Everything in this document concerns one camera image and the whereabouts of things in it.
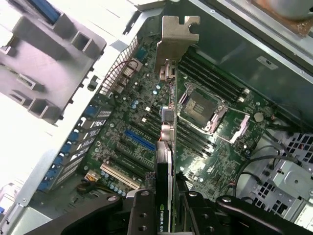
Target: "black pcie slot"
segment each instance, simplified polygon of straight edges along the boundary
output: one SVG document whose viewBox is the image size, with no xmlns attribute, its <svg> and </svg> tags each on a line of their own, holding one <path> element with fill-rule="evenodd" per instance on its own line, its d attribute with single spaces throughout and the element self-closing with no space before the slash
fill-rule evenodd
<svg viewBox="0 0 313 235">
<path fill-rule="evenodd" d="M 158 137 L 156 135 L 149 133 L 148 131 L 143 129 L 141 126 L 139 126 L 137 123 L 135 123 L 134 121 L 131 121 L 131 126 L 136 128 L 138 131 L 141 131 L 146 136 L 149 136 L 153 141 L 157 141 L 158 140 Z"/>
<path fill-rule="evenodd" d="M 193 80 L 199 82 L 203 86 L 207 87 L 209 90 L 211 90 L 215 94 L 219 95 L 220 97 L 222 97 L 226 101 L 231 102 L 231 103 L 234 103 L 234 102 L 237 101 L 236 97 L 234 97 L 232 95 L 229 95 L 229 94 L 225 94 L 225 93 L 221 92 L 219 89 L 217 89 L 214 86 L 212 86 L 211 84 L 207 83 L 207 81 L 202 77 L 201 74 L 197 73 L 196 70 L 194 70 L 193 68 L 190 68 L 184 62 L 180 62 L 178 68 L 179 68 L 180 71 L 182 71 L 186 75 L 190 76 L 190 78 L 192 78 Z"/>
<path fill-rule="evenodd" d="M 212 78 L 212 82 L 219 84 L 220 86 L 225 87 L 230 91 L 236 92 L 238 95 L 240 95 L 242 89 L 238 85 L 228 81 L 226 77 L 218 74 L 216 71 L 209 69 L 207 65 L 205 65 L 200 60 L 190 55 L 184 56 L 182 60 L 184 59 L 186 59 L 188 63 L 191 63 L 193 66 L 209 75 Z"/>
<path fill-rule="evenodd" d="M 128 148 L 131 148 L 134 145 L 132 142 L 130 142 L 128 140 L 125 140 L 125 139 L 120 139 L 119 141 L 120 141 L 120 143 L 122 143 L 123 145 L 127 146 Z"/>
<path fill-rule="evenodd" d="M 122 168 L 125 168 L 132 172 L 134 175 L 136 175 L 138 178 L 144 180 L 146 175 L 146 169 L 142 168 L 138 164 L 135 164 L 133 161 L 130 161 L 127 158 L 123 158 L 122 160 L 119 159 L 117 156 L 112 155 L 110 157 L 110 160 L 114 162 L 115 164 L 121 166 Z"/>
<path fill-rule="evenodd" d="M 144 165 L 140 160 L 129 154 L 128 152 L 125 152 L 123 149 L 120 147 L 116 147 L 115 149 L 116 154 L 122 154 L 124 157 L 127 157 L 129 160 L 131 160 L 135 165 L 139 165 L 142 168 L 146 170 L 146 172 L 153 171 L 153 169 L 147 165 Z"/>
</svg>

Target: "pcie slot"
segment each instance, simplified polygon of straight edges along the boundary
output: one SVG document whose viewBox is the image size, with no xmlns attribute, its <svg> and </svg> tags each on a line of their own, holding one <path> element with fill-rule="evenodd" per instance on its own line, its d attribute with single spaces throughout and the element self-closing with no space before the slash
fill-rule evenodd
<svg viewBox="0 0 313 235">
<path fill-rule="evenodd" d="M 118 156 L 112 155 L 110 156 L 110 161 L 132 172 L 138 178 L 142 180 L 145 179 L 146 170 L 141 166 L 135 164 L 134 162 L 130 161 L 129 159 L 127 158 L 120 159 Z"/>
<path fill-rule="evenodd" d="M 126 184 L 129 187 L 131 187 L 132 189 L 139 189 L 140 188 L 140 184 L 139 183 L 137 183 L 133 179 L 129 178 L 128 176 L 123 175 L 119 171 L 113 169 L 112 167 L 110 167 L 110 166 L 108 166 L 106 164 L 102 164 L 100 166 L 100 169 L 105 171 L 106 173 L 108 173 L 112 177 L 116 178 L 117 180 L 123 182 L 124 184 Z"/>
<path fill-rule="evenodd" d="M 138 142 L 139 144 L 141 144 L 142 146 L 154 151 L 155 150 L 155 146 L 154 144 L 144 140 L 142 137 L 140 137 L 139 135 L 135 134 L 134 132 L 130 131 L 130 130 L 126 130 L 125 131 L 125 135 L 132 138 L 134 141 Z"/>
<path fill-rule="evenodd" d="M 129 154 L 128 152 L 124 151 L 122 148 L 120 147 L 116 147 L 115 149 L 115 153 L 116 154 L 121 154 L 123 155 L 125 158 L 130 159 L 132 162 L 134 162 L 135 165 L 139 165 L 142 168 L 145 169 L 146 172 L 149 171 L 153 171 L 153 169 L 147 165 L 144 165 L 139 159 L 135 158 L 134 156 L 132 156 L 131 154 Z"/>
<path fill-rule="evenodd" d="M 206 81 L 206 76 L 199 73 L 199 71 L 194 70 L 192 67 L 190 67 L 186 62 L 181 61 L 179 63 L 179 70 L 185 73 L 186 75 L 190 76 L 193 80 L 199 82 L 201 85 L 205 86 L 218 96 L 222 97 L 223 99 L 227 100 L 228 102 L 236 102 L 237 97 L 234 97 L 231 94 L 225 93 L 223 90 L 219 90 L 218 88 L 212 86 L 210 83 Z"/>
<path fill-rule="evenodd" d="M 223 87 L 230 92 L 240 95 L 241 88 L 236 84 L 227 81 L 227 78 L 222 76 L 221 74 L 217 74 L 215 71 L 210 70 L 207 65 L 203 64 L 200 60 L 195 57 L 191 57 L 190 55 L 184 56 L 183 60 L 186 60 L 187 63 L 190 63 L 191 66 L 195 66 L 196 69 L 205 72 L 208 75 L 208 78 L 216 85 Z"/>
</svg>

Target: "screw hole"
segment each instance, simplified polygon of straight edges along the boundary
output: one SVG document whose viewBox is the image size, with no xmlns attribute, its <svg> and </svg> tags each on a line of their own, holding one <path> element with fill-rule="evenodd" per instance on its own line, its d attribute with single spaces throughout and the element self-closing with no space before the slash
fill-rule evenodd
<svg viewBox="0 0 313 235">
<path fill-rule="evenodd" d="M 149 192 L 148 192 L 148 191 L 143 191 L 140 195 L 141 195 L 141 196 L 148 196 L 148 195 L 149 195 Z"/>
<path fill-rule="evenodd" d="M 107 197 L 107 200 L 110 202 L 115 201 L 116 199 L 117 199 L 117 197 L 115 197 L 115 196 Z"/>
<path fill-rule="evenodd" d="M 143 226 L 139 227 L 138 230 L 143 232 L 143 231 L 147 230 L 147 227 L 143 225 Z"/>
<path fill-rule="evenodd" d="M 208 218 L 209 218 L 209 216 L 208 216 L 207 214 L 202 214 L 202 217 L 203 217 L 204 219 L 208 219 Z"/>
</svg>

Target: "ram slot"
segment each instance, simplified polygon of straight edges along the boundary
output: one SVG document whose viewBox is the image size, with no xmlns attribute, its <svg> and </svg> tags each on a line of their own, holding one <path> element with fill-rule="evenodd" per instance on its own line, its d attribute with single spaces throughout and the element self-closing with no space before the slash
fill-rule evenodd
<svg viewBox="0 0 313 235">
<path fill-rule="evenodd" d="M 201 74 L 199 71 L 195 70 L 193 67 L 190 67 L 189 64 L 187 64 L 185 61 L 181 61 L 179 63 L 179 70 L 183 72 L 184 74 L 188 75 L 191 79 L 195 80 L 196 82 L 199 82 L 201 85 L 211 90 L 213 93 L 225 99 L 226 101 L 231 102 L 231 103 L 234 103 L 237 101 L 236 96 L 233 96 L 232 94 L 225 92 L 225 90 L 223 89 L 220 90 L 214 87 L 212 84 L 206 81 L 205 75 Z"/>
<path fill-rule="evenodd" d="M 122 174 L 118 170 L 116 170 L 116 169 L 114 169 L 114 168 L 112 168 L 106 164 L 102 164 L 100 166 L 100 169 L 103 170 L 104 172 L 108 173 L 110 176 L 116 178 L 117 180 L 123 182 L 124 184 L 131 187 L 132 189 L 137 190 L 140 188 L 140 184 L 137 183 L 135 180 L 129 178 L 128 176 Z"/>
<path fill-rule="evenodd" d="M 207 74 L 210 81 L 213 82 L 216 86 L 223 87 L 231 93 L 240 95 L 242 90 L 240 87 L 228 81 L 227 78 L 223 75 L 218 74 L 217 72 L 208 68 L 208 66 L 202 63 L 200 60 L 196 59 L 195 57 L 191 57 L 190 55 L 184 56 L 183 60 L 186 60 L 186 62 L 190 63 L 191 66 L 195 66 L 196 69 Z"/>
</svg>

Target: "cable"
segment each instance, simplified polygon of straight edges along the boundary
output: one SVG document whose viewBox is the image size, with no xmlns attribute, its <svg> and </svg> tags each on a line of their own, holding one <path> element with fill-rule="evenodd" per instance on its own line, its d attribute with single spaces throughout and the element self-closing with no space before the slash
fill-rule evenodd
<svg viewBox="0 0 313 235">
<path fill-rule="evenodd" d="M 295 109 L 296 111 L 298 111 L 298 113 L 299 113 L 299 115 L 300 115 L 300 129 L 301 129 L 301 133 L 304 134 L 303 114 L 302 114 L 302 111 L 301 111 L 299 108 L 294 107 L 294 106 L 292 106 L 292 105 L 280 104 L 280 103 L 274 103 L 274 105 L 283 106 L 283 107 L 289 107 L 289 108 L 292 108 L 292 109 Z"/>
<path fill-rule="evenodd" d="M 292 157 L 292 154 L 287 150 L 287 148 L 282 144 L 279 143 L 279 140 L 277 138 L 275 138 L 268 130 L 265 130 L 264 133 L 275 143 L 279 144 L 282 149 L 284 150 L 284 152 L 287 154 L 288 157 Z"/>
<path fill-rule="evenodd" d="M 241 173 L 241 174 L 242 174 L 242 175 L 251 175 L 251 176 L 256 180 L 256 182 L 257 182 L 258 184 L 260 184 L 260 185 L 263 184 L 263 183 L 262 183 L 262 180 L 260 179 L 260 177 L 256 176 L 255 174 L 252 174 L 251 172 L 245 171 L 245 172 L 243 172 L 243 173 Z"/>
<path fill-rule="evenodd" d="M 242 167 L 240 168 L 240 170 L 238 171 L 238 174 L 236 176 L 236 179 L 235 179 L 235 182 L 234 182 L 234 189 L 233 189 L 233 196 L 236 197 L 236 190 L 237 190 L 237 184 L 239 182 L 239 178 L 241 176 L 241 174 L 243 173 L 243 171 L 245 170 L 245 168 L 253 163 L 253 162 L 256 162 L 256 161 L 261 161 L 261 160 L 267 160 L 267 159 L 281 159 L 281 160 L 284 160 L 284 161 L 290 161 L 290 162 L 294 162 L 296 164 L 299 163 L 299 160 L 294 158 L 294 157 L 283 157 L 283 156 L 277 156 L 277 155 L 268 155 L 268 156 L 263 156 L 263 157 L 259 157 L 259 158 L 254 158 L 254 159 L 250 159 L 250 160 L 247 160 L 243 165 Z"/>
<path fill-rule="evenodd" d="M 252 155 L 255 155 L 256 153 L 260 152 L 262 149 L 265 149 L 265 148 L 274 148 L 274 149 L 276 149 L 278 151 L 278 155 L 280 155 L 280 149 L 277 148 L 276 146 L 270 145 L 270 144 L 269 145 L 265 145 L 265 146 L 255 150 L 254 152 L 252 152 Z"/>
<path fill-rule="evenodd" d="M 105 80 L 108 79 L 108 77 L 110 77 L 111 74 L 112 74 L 118 67 L 120 67 L 121 65 L 123 65 L 123 64 L 125 64 L 125 63 L 129 63 L 129 62 L 135 62 L 135 63 L 137 63 L 137 67 L 138 67 L 138 62 L 135 61 L 135 60 L 125 60 L 125 61 L 122 61 L 122 62 L 118 63 L 113 69 L 111 69 L 111 71 L 105 76 Z"/>
<path fill-rule="evenodd" d="M 115 193 L 114 191 L 107 188 L 104 184 L 95 182 L 94 180 L 82 179 L 82 182 L 76 187 L 77 192 L 80 194 L 86 194 L 91 192 L 94 189 L 99 189 L 108 193 Z"/>
</svg>

